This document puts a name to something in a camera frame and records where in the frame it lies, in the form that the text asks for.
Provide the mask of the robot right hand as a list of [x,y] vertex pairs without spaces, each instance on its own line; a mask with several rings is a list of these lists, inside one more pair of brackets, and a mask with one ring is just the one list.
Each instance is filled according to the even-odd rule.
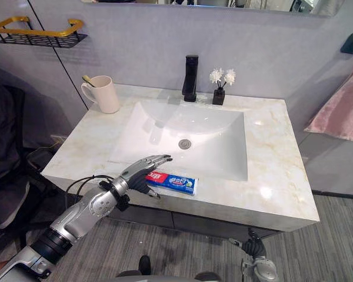
[[258,257],[265,258],[267,256],[267,251],[260,236],[251,228],[248,228],[248,235],[249,239],[244,243],[233,238],[229,238],[228,240],[231,244],[239,247],[253,259]]

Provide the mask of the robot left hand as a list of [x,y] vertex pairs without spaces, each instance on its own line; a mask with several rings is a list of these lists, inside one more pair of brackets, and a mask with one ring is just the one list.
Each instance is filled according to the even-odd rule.
[[170,155],[147,156],[127,167],[120,174],[120,177],[124,179],[129,189],[159,199],[160,196],[158,193],[148,186],[146,176],[160,165],[171,161],[172,157]]

